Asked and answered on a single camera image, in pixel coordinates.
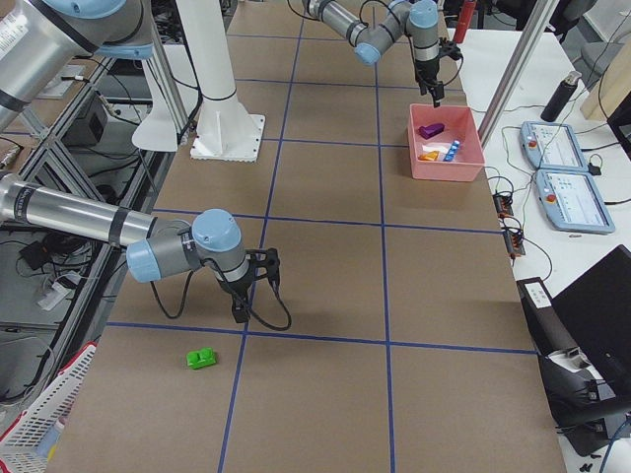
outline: green block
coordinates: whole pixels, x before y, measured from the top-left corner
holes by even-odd
[[[192,370],[210,367],[216,363],[217,359],[215,358],[215,352],[213,352],[212,348],[202,348],[201,350],[195,350],[194,352],[188,352],[186,354],[186,364]]]

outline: black bottle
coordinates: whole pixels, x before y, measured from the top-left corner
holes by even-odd
[[[568,74],[568,77],[561,81],[559,87],[556,88],[552,98],[545,106],[541,113],[541,119],[544,121],[554,121],[557,119],[563,107],[568,103],[574,91],[579,85],[579,79],[581,79],[581,73],[578,71],[572,71]]]

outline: white plastic crate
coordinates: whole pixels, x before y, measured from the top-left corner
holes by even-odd
[[[89,343],[59,372],[55,380],[0,436],[1,473],[41,473],[46,459],[35,454],[43,436],[77,398],[97,346]]]

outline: pink plastic container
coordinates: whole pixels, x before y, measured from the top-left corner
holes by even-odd
[[[426,140],[419,134],[418,128],[433,123],[444,123],[445,131]],[[484,167],[484,154],[468,106],[441,105],[433,108],[431,105],[413,103],[410,105],[407,136],[412,177],[415,179],[469,182]],[[428,147],[449,147],[454,140],[460,141],[460,148],[452,162],[419,160]]]

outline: white table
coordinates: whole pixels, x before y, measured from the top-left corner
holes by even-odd
[[[474,112],[478,126],[519,38],[520,33],[517,32],[472,30],[467,33],[466,40],[461,45],[465,62],[460,71],[460,79],[469,106],[479,110]],[[554,35],[544,34],[513,92],[507,110],[523,105],[545,105],[558,83],[571,70],[573,66]],[[577,132],[590,130],[602,124],[583,118],[580,108],[588,96],[587,91],[579,95],[583,88],[583,85],[579,87],[573,96],[573,99],[577,96],[578,99],[575,103],[570,102],[557,120],[572,125]],[[529,174],[533,173],[533,169],[522,155],[519,130],[513,128],[504,130],[508,154],[511,163],[525,172],[509,166],[502,129],[507,126],[519,127],[527,120],[540,120],[542,110],[543,107],[540,106],[504,112],[484,150],[487,166],[496,168],[502,176],[510,179],[516,189],[528,184]],[[578,136],[579,144],[586,149],[617,141],[607,126]],[[595,177],[595,180],[602,198],[605,201],[618,201],[631,197],[631,163],[622,148],[614,146],[598,153],[602,156],[604,165],[602,176]],[[487,175],[497,175],[497,172],[487,169]],[[495,189],[496,182],[498,179],[490,181],[492,189]],[[506,182],[499,182],[500,190],[508,188]],[[608,236],[576,234],[553,229],[538,202],[534,184],[527,201],[526,194],[527,191],[520,191],[514,195],[513,208],[521,222],[526,216],[526,238],[541,245],[552,259],[553,271],[545,283],[552,296],[560,293],[618,244],[623,243],[631,247],[631,203],[608,207],[616,227],[615,233]],[[546,257],[528,242],[525,245],[526,256],[518,258],[513,268],[515,279],[535,276],[543,278],[549,268]],[[594,463],[592,471],[597,471],[599,460],[579,457],[565,438],[560,437],[559,441],[563,447],[568,472],[578,471],[586,462]],[[616,443],[607,462],[606,472],[628,473],[630,465],[631,440],[621,440]]]

